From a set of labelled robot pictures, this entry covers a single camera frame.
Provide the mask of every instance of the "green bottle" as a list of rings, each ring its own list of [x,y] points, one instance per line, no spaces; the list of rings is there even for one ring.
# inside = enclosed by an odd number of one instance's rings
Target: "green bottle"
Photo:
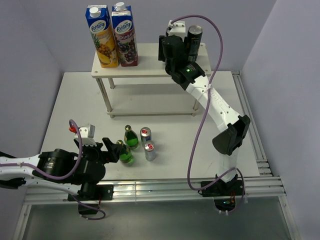
[[[132,160],[132,153],[128,146],[124,145],[124,142],[121,140],[116,141],[116,144],[121,144],[122,148],[120,151],[120,161],[124,164],[129,163]]]
[[[126,125],[124,129],[124,142],[129,146],[129,148],[136,149],[139,146],[137,134],[134,131],[132,131],[130,125]]]

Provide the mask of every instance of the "wall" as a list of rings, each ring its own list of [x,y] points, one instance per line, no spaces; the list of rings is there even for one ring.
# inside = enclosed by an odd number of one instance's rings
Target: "wall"
[[[89,72],[94,44],[85,18],[88,4],[116,0],[20,0],[48,48],[65,72]],[[221,70],[241,70],[276,0],[127,0],[132,5],[138,43],[157,43],[170,19],[187,14],[210,17],[224,39]],[[215,30],[202,19],[188,19],[187,26],[203,27],[211,65],[219,57]]]
[[[0,1],[0,151],[39,153],[61,72],[18,0]],[[11,239],[25,189],[0,189],[1,239]]]
[[[278,0],[242,80],[303,239],[319,239],[320,2]]]

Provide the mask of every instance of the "can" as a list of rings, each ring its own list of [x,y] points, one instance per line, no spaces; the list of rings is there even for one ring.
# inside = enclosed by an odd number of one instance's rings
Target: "can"
[[[188,29],[186,50],[188,54],[188,60],[190,62],[195,62],[197,60],[202,33],[202,27],[199,25],[192,25]]]
[[[140,130],[140,137],[141,137],[141,144],[142,146],[145,144],[146,141],[151,140],[151,130],[148,127],[143,127]]]
[[[153,161],[156,158],[155,143],[153,141],[146,141],[143,145],[145,159],[149,162]]]

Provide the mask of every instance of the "pineapple juice carton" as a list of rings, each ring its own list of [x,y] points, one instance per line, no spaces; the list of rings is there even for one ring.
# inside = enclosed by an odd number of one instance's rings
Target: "pineapple juice carton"
[[[88,5],[85,17],[101,67],[118,67],[119,60],[107,5]]]

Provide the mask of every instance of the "purple juice carton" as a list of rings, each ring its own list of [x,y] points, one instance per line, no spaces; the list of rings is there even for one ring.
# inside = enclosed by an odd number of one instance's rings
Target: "purple juice carton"
[[[122,67],[138,65],[137,41],[131,6],[118,2],[112,7],[112,27]]]

